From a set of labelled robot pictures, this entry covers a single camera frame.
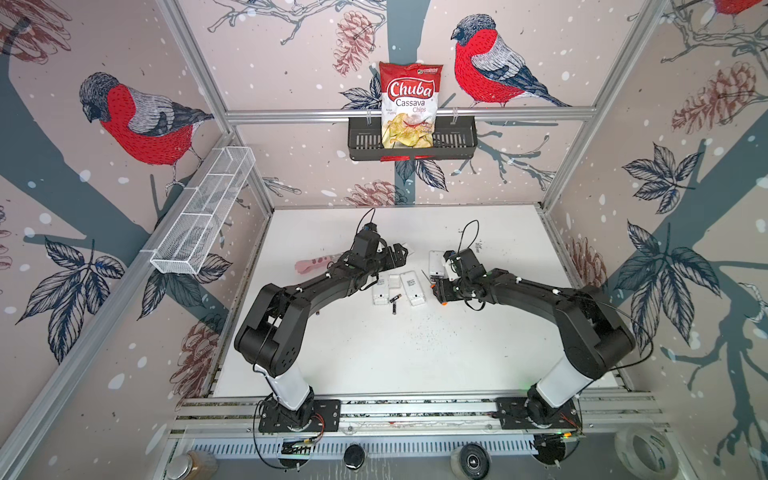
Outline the orange black screwdriver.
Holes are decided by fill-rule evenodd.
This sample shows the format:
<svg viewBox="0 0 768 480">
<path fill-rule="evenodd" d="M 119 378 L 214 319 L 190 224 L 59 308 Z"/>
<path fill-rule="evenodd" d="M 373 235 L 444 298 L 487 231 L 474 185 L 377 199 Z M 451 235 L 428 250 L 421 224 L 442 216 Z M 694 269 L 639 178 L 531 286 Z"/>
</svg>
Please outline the orange black screwdriver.
<svg viewBox="0 0 768 480">
<path fill-rule="evenodd" d="M 445 306 L 447 300 L 445 298 L 445 287 L 450 285 L 450 280 L 445 275 L 433 275 L 422 271 L 430 285 L 430 291 L 436 298 L 440 305 Z"/>
</svg>

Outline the white remote control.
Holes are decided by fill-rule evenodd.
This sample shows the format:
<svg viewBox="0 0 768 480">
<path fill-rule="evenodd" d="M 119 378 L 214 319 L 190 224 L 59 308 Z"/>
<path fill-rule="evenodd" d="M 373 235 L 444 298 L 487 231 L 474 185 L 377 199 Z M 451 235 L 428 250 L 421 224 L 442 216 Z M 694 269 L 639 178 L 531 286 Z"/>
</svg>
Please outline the white remote control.
<svg viewBox="0 0 768 480">
<path fill-rule="evenodd" d="M 380 277 L 372 288 L 373 304 L 376 306 L 389 303 L 389 281 L 387 277 Z"/>
<path fill-rule="evenodd" d="M 431 280 L 445 278 L 447 276 L 443 252 L 431 250 L 429 252 L 428 266 L 428 276 Z"/>
<path fill-rule="evenodd" d="M 424 291 L 414 271 L 401 273 L 400 280 L 411 306 L 416 307 L 426 303 Z"/>
</svg>

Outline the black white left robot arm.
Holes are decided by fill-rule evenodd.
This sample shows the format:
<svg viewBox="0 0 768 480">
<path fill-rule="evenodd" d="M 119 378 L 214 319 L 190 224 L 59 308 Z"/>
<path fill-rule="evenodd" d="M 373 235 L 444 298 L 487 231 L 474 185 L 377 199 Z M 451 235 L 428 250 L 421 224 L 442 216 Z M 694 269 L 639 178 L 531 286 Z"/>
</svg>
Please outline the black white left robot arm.
<svg viewBox="0 0 768 480">
<path fill-rule="evenodd" d="M 261 288 L 234 338 L 234 348 L 272 390 L 276 412 L 291 428 L 314 415 L 314 391 L 295 362 L 309 318 L 329 304 L 371 288 L 380 274 L 406 265 L 408 249 L 389 245 L 374 223 L 359 230 L 351 248 L 303 283 Z"/>
</svg>

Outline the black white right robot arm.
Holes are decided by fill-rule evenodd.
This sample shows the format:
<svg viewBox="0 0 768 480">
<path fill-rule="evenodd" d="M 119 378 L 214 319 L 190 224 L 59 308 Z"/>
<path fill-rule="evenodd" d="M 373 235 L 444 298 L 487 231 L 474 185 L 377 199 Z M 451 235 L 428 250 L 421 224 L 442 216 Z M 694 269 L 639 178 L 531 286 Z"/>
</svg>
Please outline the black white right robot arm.
<svg viewBox="0 0 768 480">
<path fill-rule="evenodd" d="M 619 313 L 604 304 L 596 287 L 558 288 L 526 280 L 503 269 L 487 270 L 470 249 L 443 254 L 453 278 L 438 278 L 432 291 L 442 303 L 476 300 L 481 307 L 503 305 L 553 323 L 563 357 L 527 392 L 527 417 L 547 427 L 562 408 L 602 378 L 636 347 L 634 335 Z"/>
</svg>

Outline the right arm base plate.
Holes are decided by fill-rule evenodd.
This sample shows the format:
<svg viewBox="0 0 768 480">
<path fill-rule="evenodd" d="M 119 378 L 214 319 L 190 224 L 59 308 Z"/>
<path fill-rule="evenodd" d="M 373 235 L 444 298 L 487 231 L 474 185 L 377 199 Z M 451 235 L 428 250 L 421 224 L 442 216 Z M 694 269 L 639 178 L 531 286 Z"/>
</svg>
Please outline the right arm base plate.
<svg viewBox="0 0 768 480">
<path fill-rule="evenodd" d="M 552 407 L 539 399 L 499 397 L 495 400 L 495 405 L 496 412 L 492 417 L 500 421 L 503 430 L 580 430 L 583 426 L 573 399 L 560 407 Z"/>
</svg>

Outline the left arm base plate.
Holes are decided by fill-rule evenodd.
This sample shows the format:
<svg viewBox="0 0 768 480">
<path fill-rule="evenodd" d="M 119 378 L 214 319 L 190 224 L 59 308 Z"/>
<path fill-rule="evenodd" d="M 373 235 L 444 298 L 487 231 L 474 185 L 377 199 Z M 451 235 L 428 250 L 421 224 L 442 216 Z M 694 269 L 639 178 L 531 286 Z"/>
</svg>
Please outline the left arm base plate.
<svg viewBox="0 0 768 480">
<path fill-rule="evenodd" d="M 341 401 L 337 399 L 310 399 L 293 411 L 269 397 L 256 413 L 262 434 L 337 432 L 340 417 Z"/>
</svg>

